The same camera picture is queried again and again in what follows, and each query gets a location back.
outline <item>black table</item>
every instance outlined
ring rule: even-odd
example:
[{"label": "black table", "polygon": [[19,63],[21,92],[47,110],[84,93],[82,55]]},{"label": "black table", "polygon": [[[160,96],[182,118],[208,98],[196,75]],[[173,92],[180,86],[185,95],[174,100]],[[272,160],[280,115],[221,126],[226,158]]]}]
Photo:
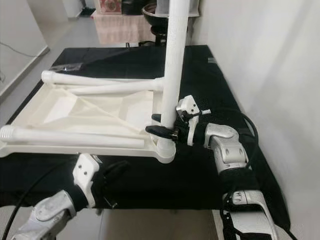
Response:
[{"label": "black table", "polygon": [[[54,66],[83,63],[80,70],[66,74],[96,78],[152,79],[164,75],[163,47],[135,48],[67,48]],[[239,109],[219,67],[212,63],[207,46],[187,46],[184,55],[180,99],[193,95],[200,109],[219,107]],[[40,81],[25,99],[8,123],[28,103],[42,86]],[[248,133],[242,117],[232,112],[206,116],[201,121],[229,125]],[[250,137],[240,138],[251,155],[254,142]],[[119,209],[219,209],[222,204],[217,169],[210,151],[201,146],[177,144],[175,160],[162,164],[155,158],[128,156],[99,156],[104,166],[119,160],[131,164],[121,179],[108,186],[108,198],[117,202]],[[77,156],[65,154],[13,153],[0,159],[0,205],[14,205],[21,194],[52,166],[68,161],[44,180],[26,197],[25,205],[35,205],[41,199],[73,184],[72,170]],[[290,220],[279,185],[261,151],[252,162],[275,223],[288,228]],[[97,208],[110,208],[103,200]]]}]

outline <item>gray floor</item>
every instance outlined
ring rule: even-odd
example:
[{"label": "gray floor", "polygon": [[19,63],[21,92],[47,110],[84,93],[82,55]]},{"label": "gray floor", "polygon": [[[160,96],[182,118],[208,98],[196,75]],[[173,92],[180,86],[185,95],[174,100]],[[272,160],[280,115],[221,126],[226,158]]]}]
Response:
[{"label": "gray floor", "polygon": [[[79,18],[60,39],[49,39],[51,51],[29,72],[0,105],[0,127],[12,116],[65,48],[124,47],[125,44],[100,45],[94,20]],[[0,237],[13,210],[0,208]],[[13,222],[12,234],[28,219],[31,208],[21,208]],[[84,209],[57,236],[58,240],[217,240],[210,210],[95,210]]]},{"label": "gray floor", "polygon": [[51,67],[53,62],[65,48],[88,48],[88,47],[125,47],[125,43],[101,45],[98,40],[95,22],[91,18],[79,18],[53,46],[50,52],[42,57],[38,64],[19,83],[11,94],[0,105],[0,127],[6,124],[15,110],[28,96],[31,90],[39,82],[41,72]]}]

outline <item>white pole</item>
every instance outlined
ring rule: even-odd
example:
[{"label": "white pole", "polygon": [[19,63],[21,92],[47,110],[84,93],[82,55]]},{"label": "white pole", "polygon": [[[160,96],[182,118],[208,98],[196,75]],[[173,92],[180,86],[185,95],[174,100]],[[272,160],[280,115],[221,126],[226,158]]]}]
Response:
[{"label": "white pole", "polygon": [[[177,116],[189,9],[190,0],[170,0],[161,112],[161,125],[170,129]],[[170,139],[159,138],[157,152],[163,158],[162,163],[170,163],[175,157],[176,145]]]},{"label": "white pole", "polygon": [[5,125],[0,129],[0,141],[4,143],[29,143],[34,145],[90,146],[121,149],[142,149],[145,146],[143,139],[46,131],[12,125]]},{"label": "white pole", "polygon": [[136,93],[140,91],[163,90],[162,78],[156,78],[149,81],[135,81],[127,83],[117,83],[103,86],[86,86],[71,88],[68,91],[75,95],[92,95],[92,94],[116,94],[116,93]]},{"label": "white pole", "polygon": [[119,83],[131,83],[137,81],[150,81],[153,79],[135,79],[135,78],[95,78],[87,76],[76,76],[63,73],[57,73],[54,71],[45,70],[41,74],[41,79],[47,84],[67,84],[67,85],[109,85]]}]

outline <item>robotic arm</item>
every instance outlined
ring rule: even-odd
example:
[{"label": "robotic arm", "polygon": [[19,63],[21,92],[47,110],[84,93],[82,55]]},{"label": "robotic arm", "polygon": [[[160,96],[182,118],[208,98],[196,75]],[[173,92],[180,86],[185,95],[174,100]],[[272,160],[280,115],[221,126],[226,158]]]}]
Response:
[{"label": "robotic arm", "polygon": [[[145,130],[189,146],[197,143],[213,151],[224,193],[220,211],[224,239],[277,240],[275,224],[248,164],[246,150],[239,142],[238,132],[227,125],[199,123],[199,115],[211,111],[199,110],[191,95],[179,101],[176,111],[180,121],[175,129],[153,125]],[[159,122],[161,116],[153,115],[152,118]]]}]

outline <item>metal bracket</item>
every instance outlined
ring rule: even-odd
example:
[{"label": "metal bracket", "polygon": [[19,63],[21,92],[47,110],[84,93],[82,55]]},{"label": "metal bracket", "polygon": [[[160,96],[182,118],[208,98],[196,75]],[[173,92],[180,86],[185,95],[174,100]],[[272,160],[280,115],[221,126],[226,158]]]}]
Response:
[{"label": "metal bracket", "polygon": [[179,117],[184,122],[189,121],[190,118],[200,115],[200,109],[192,95],[188,95],[183,99],[180,99],[175,109]]},{"label": "metal bracket", "polygon": [[92,178],[97,171],[99,171],[99,164],[97,161],[89,153],[82,153],[72,172],[74,178],[73,182],[83,191],[88,201],[89,208],[93,208],[96,205],[94,196],[91,192],[91,186],[93,184]]},{"label": "metal bracket", "polygon": [[204,147],[213,150],[218,173],[247,165],[246,150],[239,142],[238,132],[230,126],[209,123],[205,130]]},{"label": "metal bracket", "polygon": [[75,215],[76,210],[69,194],[62,190],[39,202],[12,240],[54,240]]}]

